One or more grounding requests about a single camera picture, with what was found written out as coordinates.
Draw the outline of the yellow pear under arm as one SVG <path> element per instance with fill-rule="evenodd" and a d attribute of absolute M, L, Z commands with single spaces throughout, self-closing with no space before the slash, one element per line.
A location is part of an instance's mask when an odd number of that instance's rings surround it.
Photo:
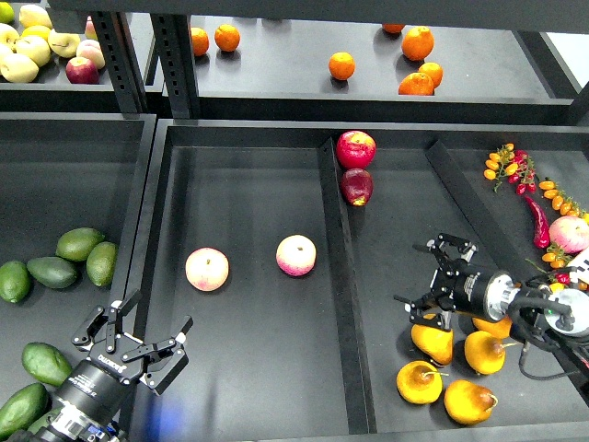
<path fill-rule="evenodd" d="M 478 331 L 488 332 L 492 336 L 501 340 L 507 339 L 510 336 L 512 328 L 512 321 L 507 316 L 497 322 L 473 318 L 472 323 Z"/>

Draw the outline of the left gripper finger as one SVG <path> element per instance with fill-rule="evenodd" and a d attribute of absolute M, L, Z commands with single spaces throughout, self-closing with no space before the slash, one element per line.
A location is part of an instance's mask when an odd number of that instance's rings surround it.
<path fill-rule="evenodd" d="M 125 366 L 123 375 L 131 383 L 143 383 L 155 395 L 162 395 L 188 364 L 184 349 L 192 317 L 185 316 L 178 329 L 156 343 L 142 343 L 126 350 L 120 360 Z"/>
<path fill-rule="evenodd" d="M 117 342 L 122 337 L 122 320 L 141 298 L 141 291 L 135 290 L 130 296 L 115 300 L 108 307 L 95 306 L 72 335 L 71 343 L 80 351 L 89 352 L 98 333 L 105 329 L 106 352 L 114 354 Z"/>

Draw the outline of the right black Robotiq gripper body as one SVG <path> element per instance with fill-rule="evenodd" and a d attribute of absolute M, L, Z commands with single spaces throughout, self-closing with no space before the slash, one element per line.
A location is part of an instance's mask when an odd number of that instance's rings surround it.
<path fill-rule="evenodd" d="M 430 286 L 437 307 L 445 311 L 466 311 L 467 296 L 463 288 L 466 268 L 466 262 L 450 262 L 438 265 Z"/>

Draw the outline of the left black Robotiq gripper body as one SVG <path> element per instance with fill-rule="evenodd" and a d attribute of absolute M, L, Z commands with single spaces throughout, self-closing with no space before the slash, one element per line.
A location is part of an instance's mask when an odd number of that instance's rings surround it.
<path fill-rule="evenodd" d="M 120 383 L 136 383 L 147 373 L 149 347 L 131 335 L 112 335 L 94 343 L 89 360 Z"/>

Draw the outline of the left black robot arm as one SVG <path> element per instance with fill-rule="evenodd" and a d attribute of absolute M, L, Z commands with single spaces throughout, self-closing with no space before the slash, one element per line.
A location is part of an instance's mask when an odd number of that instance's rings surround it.
<path fill-rule="evenodd" d="M 156 343 L 144 343 L 122 329 L 123 318 L 137 304 L 140 293 L 96 306 L 72 336 L 72 344 L 87 356 L 54 393 L 54 408 L 45 407 L 8 441 L 124 441 L 115 415 L 132 396 L 136 385 L 146 385 L 159 396 L 188 364 L 184 349 L 193 325 L 186 316 L 178 330 Z"/>

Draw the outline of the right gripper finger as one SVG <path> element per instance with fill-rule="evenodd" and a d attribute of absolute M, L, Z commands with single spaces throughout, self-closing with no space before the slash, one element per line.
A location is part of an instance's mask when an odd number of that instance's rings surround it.
<path fill-rule="evenodd" d="M 431 290 L 417 299 L 408 299 L 400 295 L 394 295 L 393 298 L 405 305 L 411 324 L 440 331 L 451 330 L 454 299 L 449 292 Z"/>
<path fill-rule="evenodd" d="M 437 262 L 437 270 L 446 276 L 458 276 L 478 252 L 478 247 L 472 241 L 447 233 L 439 233 L 425 244 L 415 243 L 412 247 L 416 251 L 432 254 Z"/>

